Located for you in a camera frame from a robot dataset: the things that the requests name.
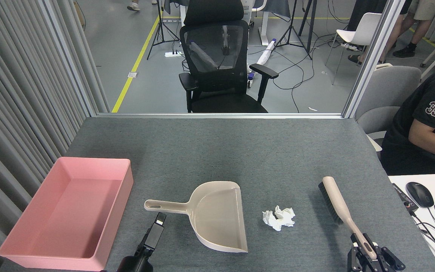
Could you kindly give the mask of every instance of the crumpled tissue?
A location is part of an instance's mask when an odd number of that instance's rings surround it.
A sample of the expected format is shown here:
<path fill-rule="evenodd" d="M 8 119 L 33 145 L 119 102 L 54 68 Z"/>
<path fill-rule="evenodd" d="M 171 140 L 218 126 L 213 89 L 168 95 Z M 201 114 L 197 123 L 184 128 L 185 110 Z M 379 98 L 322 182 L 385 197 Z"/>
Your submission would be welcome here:
<path fill-rule="evenodd" d="M 268 226 L 273 227 L 276 231 L 281 231 L 282 226 L 293 227 L 295 221 L 292 218 L 295 217 L 295 213 L 292 208 L 285 208 L 281 210 L 278 205 L 275 208 L 275 215 L 270 210 L 263 213 L 263 221 Z"/>

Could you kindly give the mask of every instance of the brush bristles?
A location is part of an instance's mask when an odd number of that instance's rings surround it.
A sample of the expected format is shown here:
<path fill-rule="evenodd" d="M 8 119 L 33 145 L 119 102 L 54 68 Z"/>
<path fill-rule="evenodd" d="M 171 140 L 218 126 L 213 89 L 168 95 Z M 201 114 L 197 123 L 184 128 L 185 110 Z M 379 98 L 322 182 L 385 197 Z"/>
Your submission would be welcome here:
<path fill-rule="evenodd" d="M 330 212 L 330 215 L 333 217 L 333 221 L 335 221 L 335 223 L 337 224 L 343 224 L 342 219 L 340 219 L 340 217 L 335 211 L 335 208 L 333 207 L 332 201 L 328 196 L 327 189 L 325 188 L 323 182 L 320 182 L 320 184 L 318 184 L 318 188 L 320 189 L 320 192 L 323 195 L 323 198 L 325 199 L 325 203 L 327 205 L 328 211 Z"/>

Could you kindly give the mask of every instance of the chair headrest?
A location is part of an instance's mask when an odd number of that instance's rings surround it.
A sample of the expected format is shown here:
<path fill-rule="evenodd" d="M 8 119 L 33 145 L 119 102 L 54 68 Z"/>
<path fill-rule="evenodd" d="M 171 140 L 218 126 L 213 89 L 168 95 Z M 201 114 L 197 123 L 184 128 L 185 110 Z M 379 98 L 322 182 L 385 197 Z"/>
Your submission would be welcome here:
<path fill-rule="evenodd" d="M 244 16 L 241 0 L 190 0 L 185 25 L 201 25 L 221 21 L 241 20 Z"/>

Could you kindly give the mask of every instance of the light stand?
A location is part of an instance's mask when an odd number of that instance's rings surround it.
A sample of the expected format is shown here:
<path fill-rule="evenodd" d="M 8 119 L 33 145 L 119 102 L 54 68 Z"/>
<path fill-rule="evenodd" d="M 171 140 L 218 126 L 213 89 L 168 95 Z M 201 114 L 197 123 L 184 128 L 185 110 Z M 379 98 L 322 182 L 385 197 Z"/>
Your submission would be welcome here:
<path fill-rule="evenodd" d="M 160 14 L 162 11 L 160 8 L 160 0 L 157 0 L 157 10 L 159 11 L 159 26 L 157 27 L 157 31 L 156 31 L 156 34 L 154 36 L 154 40 L 152 41 L 152 46 L 150 46 L 149 54 L 147 55 L 147 60 L 149 60 L 150 52 L 152 51 L 152 47 L 154 47 L 155 45 L 160 45 L 161 43 L 179 42 L 180 41 L 179 37 L 177 35 L 175 35 L 174 32 L 172 32 L 171 29 L 169 29 L 164 24 L 164 22 L 162 22 L 162 15 Z M 169 31 L 169 34 L 171 34 L 171 36 L 175 37 L 174 40 L 166 41 L 164 39 L 164 28 L 163 27 L 165 27 L 167 29 L 167 31 Z M 162 41 L 156 43 L 156 38 L 157 38 L 157 36 L 159 36 L 159 32 L 160 32 L 160 35 L 162 36 Z"/>
<path fill-rule="evenodd" d="M 275 48 L 279 48 L 280 46 L 284 46 L 284 45 L 294 45 L 294 46 L 297 46 L 299 48 L 304 48 L 305 51 L 307 52 L 308 57 L 310 59 L 312 59 L 311 55 L 310 55 L 310 46 L 311 46 L 311 37 L 313 35 L 313 24 L 315 22 L 315 12 L 316 12 L 316 2 L 317 2 L 317 0 L 309 0 L 309 2 L 307 4 L 307 9 L 305 10 L 305 14 L 304 14 L 303 19 L 302 19 L 302 25 L 300 27 L 299 33 L 296 32 L 295 27 L 293 26 L 293 19 L 295 18 L 295 11 L 296 11 L 296 1 L 297 0 L 295 0 L 295 3 L 293 5 L 293 12 L 292 12 L 292 18 L 291 18 L 291 21 L 290 21 L 290 25 L 288 26 L 288 29 L 285 31 L 283 36 L 281 36 L 281 39 L 276 43 L 277 46 L 275 46 Z M 305 21 L 307 20 L 307 16 L 308 16 L 308 13 L 310 11 L 310 7 L 311 7 L 312 2 L 313 2 L 313 7 L 312 7 L 312 11 L 311 11 L 311 20 L 310 20 L 310 31 L 309 31 L 309 36 L 308 36 L 308 45 L 305 46 L 303 41 L 302 41 L 302 39 L 300 38 L 300 36 L 301 36 L 301 34 L 303 32 L 303 28 L 305 26 Z M 295 32 L 295 35 L 297 36 L 298 41 L 300 41 L 300 43 L 302 45 L 295 45 L 293 43 L 290 43 L 290 36 L 292 34 L 292 30 L 293 30 L 293 32 Z M 283 40 L 283 38 L 285 38 L 287 33 L 288 33 L 288 38 L 287 38 L 286 43 L 281 44 L 281 41 Z"/>

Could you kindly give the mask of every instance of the computer mouse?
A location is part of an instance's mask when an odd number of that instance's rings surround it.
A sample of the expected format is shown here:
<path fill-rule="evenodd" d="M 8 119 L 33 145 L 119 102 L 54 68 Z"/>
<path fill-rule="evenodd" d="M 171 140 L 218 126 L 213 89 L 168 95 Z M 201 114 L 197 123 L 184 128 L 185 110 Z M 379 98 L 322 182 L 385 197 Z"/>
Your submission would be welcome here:
<path fill-rule="evenodd" d="M 406 184 L 406 188 L 419 206 L 428 208 L 434 205 L 434 199 L 424 185 L 417 182 L 409 182 Z"/>

